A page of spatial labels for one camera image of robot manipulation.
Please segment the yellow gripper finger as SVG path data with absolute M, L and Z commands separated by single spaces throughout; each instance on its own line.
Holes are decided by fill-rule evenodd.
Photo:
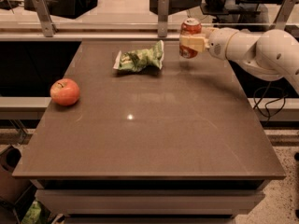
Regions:
M 202 28 L 202 33 L 206 36 L 206 37 L 210 37 L 210 35 L 217 30 L 217 27 L 203 27 Z
M 198 52 L 208 49 L 208 39 L 204 35 L 181 35 L 179 42 L 182 46 Z

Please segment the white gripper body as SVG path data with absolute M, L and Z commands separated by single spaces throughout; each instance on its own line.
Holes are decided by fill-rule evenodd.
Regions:
M 221 60 L 230 60 L 235 45 L 234 37 L 238 33 L 238 30 L 232 28 L 220 28 L 213 31 L 207 42 L 210 55 Z

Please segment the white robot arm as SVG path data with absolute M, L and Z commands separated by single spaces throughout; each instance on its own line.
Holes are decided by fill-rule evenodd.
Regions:
M 196 35 L 181 35 L 182 46 L 238 64 L 265 81 L 285 78 L 299 94 L 299 43 L 289 33 L 273 29 L 264 33 L 233 28 L 210 29 Z

